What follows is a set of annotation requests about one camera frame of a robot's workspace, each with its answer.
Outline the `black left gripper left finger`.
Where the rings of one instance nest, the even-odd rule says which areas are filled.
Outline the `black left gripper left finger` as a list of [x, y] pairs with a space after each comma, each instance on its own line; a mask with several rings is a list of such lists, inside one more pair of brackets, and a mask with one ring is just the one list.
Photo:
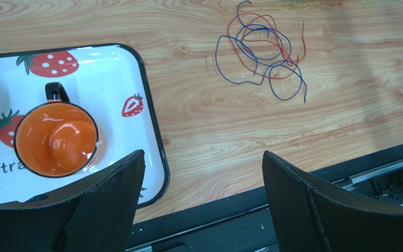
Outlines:
[[0, 251], [125, 251], [144, 151], [30, 200], [0, 204]]

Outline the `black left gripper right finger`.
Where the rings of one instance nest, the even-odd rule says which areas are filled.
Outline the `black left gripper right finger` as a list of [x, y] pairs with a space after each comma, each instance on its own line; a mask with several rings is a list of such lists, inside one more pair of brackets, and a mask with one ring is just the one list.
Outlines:
[[403, 251], [403, 206], [345, 190], [269, 151], [262, 172], [281, 251]]

